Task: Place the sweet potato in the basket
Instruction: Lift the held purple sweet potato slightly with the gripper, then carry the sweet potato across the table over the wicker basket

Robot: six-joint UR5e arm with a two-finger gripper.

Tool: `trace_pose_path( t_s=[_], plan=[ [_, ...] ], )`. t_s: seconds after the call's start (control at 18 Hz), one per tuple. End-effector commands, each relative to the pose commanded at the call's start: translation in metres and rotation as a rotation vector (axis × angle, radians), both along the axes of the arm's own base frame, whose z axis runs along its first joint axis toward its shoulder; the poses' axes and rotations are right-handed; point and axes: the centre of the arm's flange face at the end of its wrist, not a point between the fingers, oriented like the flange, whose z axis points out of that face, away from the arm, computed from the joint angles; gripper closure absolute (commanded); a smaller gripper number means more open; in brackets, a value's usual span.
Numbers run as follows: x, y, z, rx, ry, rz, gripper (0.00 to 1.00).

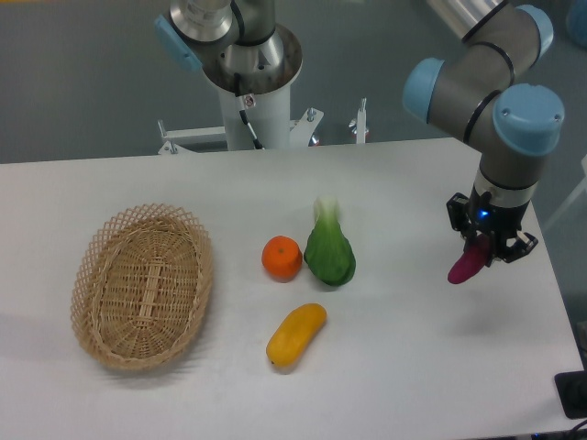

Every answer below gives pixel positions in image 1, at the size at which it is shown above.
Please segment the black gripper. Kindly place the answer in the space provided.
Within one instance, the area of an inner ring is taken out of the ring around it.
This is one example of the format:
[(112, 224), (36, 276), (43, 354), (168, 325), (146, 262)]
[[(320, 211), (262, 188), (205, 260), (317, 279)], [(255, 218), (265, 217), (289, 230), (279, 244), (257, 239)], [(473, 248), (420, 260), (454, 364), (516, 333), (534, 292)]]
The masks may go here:
[(469, 240), (476, 230), (489, 236), (490, 256), (486, 266), (491, 267), (496, 260), (507, 264), (529, 255), (537, 246), (537, 238), (522, 230), (522, 220), (529, 202), (517, 207), (502, 207), (492, 204), (491, 199), (471, 190), (471, 198), (456, 192), (447, 201), (451, 228)]

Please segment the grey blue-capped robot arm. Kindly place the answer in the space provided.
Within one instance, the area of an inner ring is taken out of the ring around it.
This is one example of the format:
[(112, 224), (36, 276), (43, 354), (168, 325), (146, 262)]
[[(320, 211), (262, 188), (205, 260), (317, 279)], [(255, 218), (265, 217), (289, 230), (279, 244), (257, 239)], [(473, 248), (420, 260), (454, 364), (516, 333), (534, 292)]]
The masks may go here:
[[(554, 92), (518, 81), (548, 51), (552, 25), (542, 10), (506, 1), (431, 6), (467, 49), (454, 63), (419, 62), (404, 108), (480, 153), (471, 194), (448, 201), (450, 223), (481, 265), (513, 262), (537, 245), (522, 219), (565, 116)], [(216, 88), (230, 149), (308, 145), (317, 117), (290, 119), (302, 50), (272, 1), (173, 1), (154, 27), (177, 64)]]

